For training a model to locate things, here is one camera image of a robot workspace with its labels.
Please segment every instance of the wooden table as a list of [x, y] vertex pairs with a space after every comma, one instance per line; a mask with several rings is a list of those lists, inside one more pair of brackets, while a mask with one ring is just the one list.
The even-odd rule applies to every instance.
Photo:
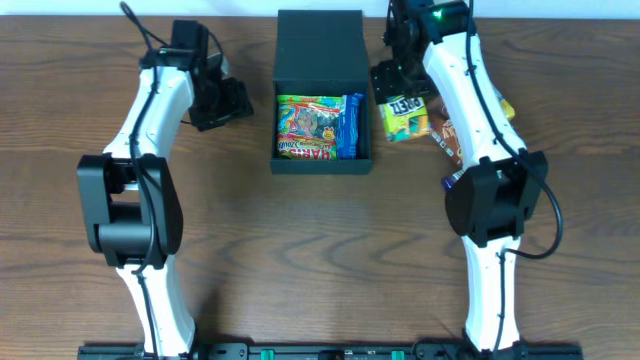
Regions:
[[[124, 17], [0, 19], [0, 358], [73, 358], [84, 342], [142, 341], [135, 308], [87, 244], [75, 167], [122, 125], [144, 47]], [[456, 169], [429, 139], [387, 143], [372, 121], [368, 176], [272, 176], [274, 18], [201, 18], [256, 115], [181, 127], [171, 172], [185, 215], [178, 269], [204, 341], [408, 342], [460, 336], [462, 243], [443, 206]], [[168, 38], [169, 18], [144, 18]], [[588, 359], [640, 352], [640, 23], [482, 20], [485, 59], [544, 150], [566, 217], [558, 253], [518, 260], [529, 341]], [[370, 63], [389, 56], [365, 21]], [[546, 199], [523, 248], [542, 251]]]

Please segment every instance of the open black box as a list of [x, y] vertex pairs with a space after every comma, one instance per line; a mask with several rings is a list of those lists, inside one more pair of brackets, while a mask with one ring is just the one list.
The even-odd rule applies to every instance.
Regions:
[[278, 100], [274, 99], [273, 174], [367, 174], [371, 170], [369, 61], [362, 11], [278, 11], [273, 68], [278, 95], [364, 95], [353, 160], [291, 160], [278, 157]]

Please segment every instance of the snack wrapper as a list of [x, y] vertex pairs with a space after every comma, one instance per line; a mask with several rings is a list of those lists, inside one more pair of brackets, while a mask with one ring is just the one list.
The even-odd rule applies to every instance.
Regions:
[[[507, 119], [511, 121], [516, 116], [515, 110], [496, 88], [494, 88], [494, 91]], [[462, 148], [460, 148], [460, 143], [458, 143], [456, 130], [453, 128], [453, 122], [449, 118], [449, 113], [444, 106], [442, 97], [438, 96], [429, 101], [427, 103], [427, 111], [429, 113], [431, 137], [440, 145], [444, 152], [449, 155], [456, 165], [462, 167]]]
[[290, 159], [335, 160], [336, 147], [331, 142], [297, 135], [278, 134], [278, 153]]
[[344, 95], [340, 106], [338, 135], [336, 138], [338, 159], [355, 159], [358, 143], [358, 113], [362, 94]]
[[335, 160], [341, 97], [278, 96], [280, 156], [291, 159]]
[[429, 119], [422, 98], [396, 96], [379, 106], [387, 140], [398, 142], [428, 135]]

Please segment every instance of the black cable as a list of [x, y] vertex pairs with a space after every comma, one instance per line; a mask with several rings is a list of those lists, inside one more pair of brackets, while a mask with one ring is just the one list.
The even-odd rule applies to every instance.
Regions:
[[220, 61], [222, 61], [222, 59], [224, 59], [224, 51], [222, 50], [222, 45], [220, 45], [218, 38], [211, 31], [207, 31], [207, 32], [209, 33], [209, 36], [211, 36], [211, 38], [213, 39], [213, 42], [218, 47], [218, 50], [220, 50], [220, 59], [221, 59]]
[[152, 38], [156, 39], [157, 42], [159, 42], [160, 44], [162, 44], [163, 46], [169, 46], [169, 44], [167, 44], [166, 41], [160, 39], [159, 37], [157, 37], [154, 33], [152, 33], [151, 31], [147, 30], [147, 28], [144, 29], [144, 31], [147, 33], [147, 35], [151, 36]]
[[153, 344], [153, 358], [158, 359], [158, 345], [156, 344], [156, 329], [154, 328], [153, 315], [151, 315], [151, 299], [149, 298], [149, 289], [142, 274], [136, 275], [138, 284], [142, 289], [142, 297], [144, 297], [144, 308], [147, 312], [147, 321], [149, 322], [149, 333], [151, 334], [151, 343]]
[[[150, 56], [152, 57], [155, 56], [155, 53], [153, 52], [153, 47], [151, 46], [151, 41], [149, 40], [150, 32], [146, 30], [144, 26], [142, 26], [142, 24], [140, 24], [140, 21], [138, 21], [138, 18], [136, 17], [136, 15], [133, 13], [131, 8], [124, 1], [120, 3], [120, 8], [124, 12], [124, 14], [129, 18], [129, 20], [131, 20], [131, 22], [133, 22], [134, 25], [138, 27], [138, 30], [140, 30], [140, 33], [142, 34], [144, 42], [147, 45], [147, 49], [149, 50]], [[158, 349], [156, 344], [156, 335], [155, 335], [153, 317], [151, 315], [151, 301], [149, 299], [149, 290], [147, 289], [147, 285], [145, 283], [145, 279], [144, 279], [144, 276], [142, 275], [142, 272], [151, 262], [151, 253], [153, 252], [153, 247], [156, 243], [156, 233], [157, 233], [156, 213], [153, 207], [153, 200], [151, 199], [149, 187], [147, 186], [147, 182], [145, 181], [144, 175], [142, 173], [142, 169], [140, 168], [140, 163], [138, 162], [138, 158], [136, 156], [136, 148], [138, 145], [138, 134], [140, 132], [140, 126], [142, 125], [142, 120], [144, 119], [145, 114], [147, 113], [147, 111], [149, 110], [149, 107], [151, 106], [151, 102], [153, 101], [153, 98], [157, 92], [157, 89], [158, 89], [158, 69], [154, 63], [153, 82], [151, 83], [149, 96], [147, 97], [147, 100], [142, 106], [142, 109], [140, 110], [140, 114], [138, 115], [138, 118], [136, 119], [136, 122], [133, 125], [131, 134], [129, 135], [129, 155], [131, 157], [131, 165], [133, 167], [133, 171], [138, 180], [138, 187], [142, 191], [142, 196], [146, 202], [147, 209], [149, 211], [149, 223], [150, 223], [149, 224], [150, 225], [149, 247], [147, 249], [147, 253], [144, 259], [142, 260], [142, 263], [138, 267], [138, 269], [132, 271], [132, 274], [137, 276], [138, 283], [142, 288], [142, 295], [144, 297], [144, 303], [145, 303], [145, 308], [147, 312], [147, 320], [149, 321], [149, 331], [151, 334], [151, 342], [153, 344], [154, 359], [158, 359]]]
[[496, 136], [496, 140], [509, 153], [509, 155], [511, 155], [517, 161], [517, 163], [520, 164], [520, 166], [522, 166], [529, 175], [531, 175], [531, 177], [535, 180], [535, 182], [542, 188], [542, 190], [545, 192], [545, 194], [549, 198], [549, 201], [551, 202], [551, 206], [553, 207], [553, 211], [556, 217], [556, 236], [553, 241], [553, 244], [547, 251], [543, 252], [542, 254], [529, 254], [529, 253], [519, 251], [519, 250], [514, 250], [514, 249], [503, 249], [501, 253], [498, 254], [498, 257], [500, 258], [501, 306], [500, 306], [500, 315], [499, 315], [500, 325], [498, 327], [498, 337], [493, 349], [493, 352], [495, 354], [495, 352], [498, 350], [498, 347], [500, 346], [500, 340], [502, 339], [502, 330], [504, 327], [504, 316], [505, 316], [504, 303], [505, 303], [505, 297], [506, 297], [505, 296], [505, 292], [506, 292], [505, 279], [504, 279], [505, 253], [512, 253], [514, 255], [522, 256], [526, 259], [531, 259], [531, 260], [542, 260], [551, 256], [558, 249], [558, 246], [560, 246], [560, 242], [562, 241], [564, 221], [562, 219], [562, 212], [560, 211], [560, 205], [558, 204], [558, 200], [556, 199], [551, 188], [547, 185], [544, 178], [533, 168], [533, 166], [531, 166], [531, 164], [529, 164], [529, 162], [527, 162], [525, 159], [520, 157], [520, 155], [518, 155], [518, 153], [516, 153], [516, 151], [509, 146], [509, 144], [507, 144], [507, 142], [504, 140], [502, 133], [500, 132], [500, 130], [498, 130], [498, 127], [496, 126], [496, 123], [494, 122], [493, 117], [491, 116], [489, 107], [487, 106], [484, 96], [482, 95], [482, 90], [480, 90], [480, 85], [478, 84], [478, 79], [475, 73], [475, 66], [473, 65], [473, 61], [471, 58], [471, 33], [473, 30], [473, 9], [474, 9], [474, 0], [469, 0], [469, 21], [467, 24], [465, 52], [467, 57], [467, 66], [469, 69], [468, 71], [471, 77], [471, 82], [473, 83], [473, 88], [475, 89], [476, 95], [478, 96], [478, 100], [480, 101], [480, 105], [482, 106], [482, 110], [484, 111], [484, 114], [487, 117], [489, 125], [491, 126], [491, 130]]
[[[393, 1], [389, 0], [389, 6], [387, 7], [387, 31], [389, 31], [389, 28], [390, 28], [389, 25], [391, 24], [391, 15], [393, 15], [393, 20], [399, 21], [396, 18], [396, 10], [393, 8]], [[398, 27], [396, 25], [393, 26], [394, 31], [397, 31], [397, 28]]]

